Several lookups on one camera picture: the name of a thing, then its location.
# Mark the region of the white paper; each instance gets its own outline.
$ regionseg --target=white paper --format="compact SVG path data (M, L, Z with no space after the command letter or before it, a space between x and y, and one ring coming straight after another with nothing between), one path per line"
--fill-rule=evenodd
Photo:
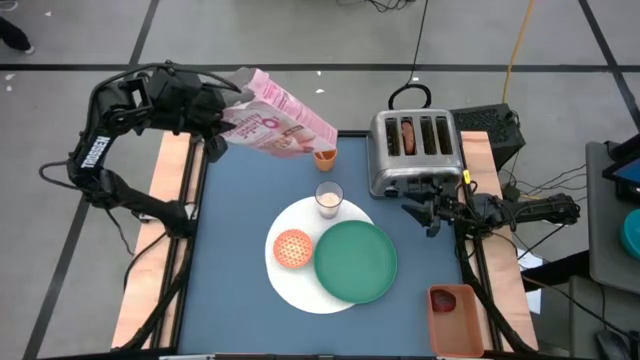
M524 250L518 249L518 257L522 256ZM526 269L536 268L542 265L542 259L527 253L522 259L518 260L520 265L520 271ZM527 293L527 303L529 304L529 311L540 315L540 304L542 302L542 290L530 291Z

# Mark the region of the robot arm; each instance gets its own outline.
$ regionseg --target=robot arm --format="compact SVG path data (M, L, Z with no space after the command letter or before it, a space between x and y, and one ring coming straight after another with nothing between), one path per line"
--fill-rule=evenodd
M490 194L473 194L469 185L461 185L465 190L466 203L458 201L457 190L447 191L444 186L434 182L424 193L408 193L405 196L420 205L403 204L407 211L420 225L427 227L427 237L435 237L440 230L441 219L450 224L455 222L456 251L462 256L460 265L463 278L467 279L476 296L495 322L513 351L519 353L535 352L513 330L506 318L483 288L474 274L465 247L465 240L472 239L481 248L481 240L492 234L494 229L510 225L515 231L518 223L548 220L555 224L575 224L580 217L580 206L570 196L553 195L546 199L509 202Z
M94 88L86 128L67 162L69 179L87 201L107 210L122 206L151 215L172 236L192 234L193 221L183 205L132 189L116 173L103 168L103 163L118 136L131 130L141 135L147 128L202 136L209 161L217 161L227 149L220 134L235 127L222 121L225 99L233 97L224 94L240 90L225 79L203 75L223 85L202 83L197 71L167 62L142 66Z

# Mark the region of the pink bag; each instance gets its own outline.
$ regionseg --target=pink bag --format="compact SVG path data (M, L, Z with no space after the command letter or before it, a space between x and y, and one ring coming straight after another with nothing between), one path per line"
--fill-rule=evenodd
M224 121L236 128L222 136L277 157L336 148L338 131L322 120L260 69L242 68L228 78L253 99L224 110Z

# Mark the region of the silver toaster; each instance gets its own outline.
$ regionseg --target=silver toaster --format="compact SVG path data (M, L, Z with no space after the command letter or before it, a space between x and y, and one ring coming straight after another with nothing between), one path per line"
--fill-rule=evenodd
M367 136L367 158L373 197L421 192L434 179L457 184L464 170L453 115L447 110L378 113Z

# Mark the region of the table surface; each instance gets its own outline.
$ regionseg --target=table surface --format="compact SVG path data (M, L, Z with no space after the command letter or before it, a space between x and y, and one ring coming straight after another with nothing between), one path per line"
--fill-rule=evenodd
M589 267L601 284L640 294L640 261L631 257L619 240L620 226L637 205L618 200L615 183L602 177L612 165L607 146L587 144L587 194L589 201Z
M640 296L626 291L572 276L569 295L594 313L602 314L602 295L605 296L604 318L625 331L640 331ZM602 322L570 304L571 356L598 359L594 335L603 330Z
M330 172L318 171L310 156L279 159L233 145L208 165L180 354L434 355L426 292L432 285L462 282L453 229L444 225L429 239L401 210L406 199L370 196L365 138L341 138L337 146ZM280 212L313 195L323 181L340 184L345 199L387 234L398 268L379 299L318 315L276 293L267 277L264 246ZM320 218L317 211L308 216Z
M486 133L463 133L463 147L472 177L479 184L479 191L487 193L500 193L491 149ZM160 149L160 154L152 180L150 194L158 198L169 200L177 198L184 162L188 137L172 136L165 134ZM200 169L194 167L197 174ZM195 181L192 181L188 199L193 199ZM147 244L162 233L160 224L151 223L142 226L136 251L142 250ZM510 238L508 229L500 230L502 235ZM520 336L533 347L537 347L531 317L524 295L520 271L513 247L504 239L493 236L484 242L485 254L488 263L488 272L491 279L492 291L498 308ZM139 325L155 305L164 263L167 258L168 241L159 244L150 251L134 267L125 297L123 300L118 324L113 339L113 346L118 346L127 341L136 331ZM167 311L165 319L173 318L175 309ZM490 349L490 339L486 315L482 307L479 307L481 318L483 342L485 348ZM161 345L168 344L171 321L165 322Z

